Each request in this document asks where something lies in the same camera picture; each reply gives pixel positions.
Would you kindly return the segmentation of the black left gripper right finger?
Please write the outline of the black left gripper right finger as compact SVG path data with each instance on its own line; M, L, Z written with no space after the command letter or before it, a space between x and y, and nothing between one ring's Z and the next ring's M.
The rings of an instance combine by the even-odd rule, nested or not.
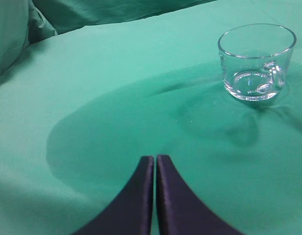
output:
M240 235L183 180L170 156L156 158L156 210L161 235Z

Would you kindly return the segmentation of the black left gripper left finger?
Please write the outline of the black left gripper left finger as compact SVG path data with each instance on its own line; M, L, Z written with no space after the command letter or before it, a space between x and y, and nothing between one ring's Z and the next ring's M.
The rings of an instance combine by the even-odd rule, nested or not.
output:
M112 202L75 235L149 235L153 210L154 158L143 156Z

